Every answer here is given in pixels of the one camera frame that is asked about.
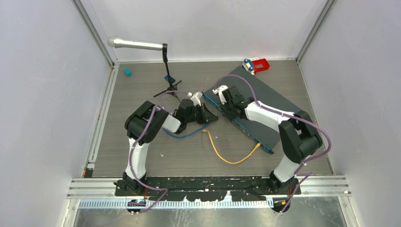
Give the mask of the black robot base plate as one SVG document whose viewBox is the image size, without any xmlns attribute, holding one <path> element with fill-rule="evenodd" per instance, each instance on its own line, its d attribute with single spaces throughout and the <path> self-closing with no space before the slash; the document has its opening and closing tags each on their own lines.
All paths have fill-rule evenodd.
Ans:
<svg viewBox="0 0 401 227">
<path fill-rule="evenodd" d="M 144 177 L 142 186 L 124 176 L 114 182 L 116 196 L 140 196 L 151 201 L 222 201 L 230 195 L 232 201 L 262 201 L 268 195 L 288 197 L 298 195 L 298 179 L 274 186 L 269 178 L 261 176 L 217 177 Z"/>
</svg>

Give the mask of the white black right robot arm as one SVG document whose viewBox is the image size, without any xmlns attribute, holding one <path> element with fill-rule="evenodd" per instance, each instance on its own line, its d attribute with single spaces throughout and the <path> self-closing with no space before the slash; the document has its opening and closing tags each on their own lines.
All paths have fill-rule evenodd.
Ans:
<svg viewBox="0 0 401 227">
<path fill-rule="evenodd" d="M 263 124 L 279 133 L 284 157 L 271 172 L 268 186 L 276 194 L 289 187 L 301 164 L 323 143 L 316 126 L 305 111 L 287 112 L 263 104 L 255 97 L 244 98 L 237 87 L 221 85 L 213 90 L 219 107 L 229 119 L 243 119 Z"/>
</svg>

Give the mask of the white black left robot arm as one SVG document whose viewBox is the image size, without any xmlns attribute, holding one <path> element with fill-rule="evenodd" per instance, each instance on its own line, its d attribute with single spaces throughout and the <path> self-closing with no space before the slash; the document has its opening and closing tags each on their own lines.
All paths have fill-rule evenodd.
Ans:
<svg viewBox="0 0 401 227">
<path fill-rule="evenodd" d="M 214 115 L 204 103 L 195 103 L 190 99 L 183 99 L 173 113 L 150 101 L 145 101 L 124 124 L 130 147 L 122 185 L 118 186 L 127 189 L 134 196 L 144 192 L 145 183 L 142 179 L 146 175 L 148 148 L 161 129 L 178 135 L 189 123 L 206 125 L 217 120 L 218 116 Z"/>
</svg>

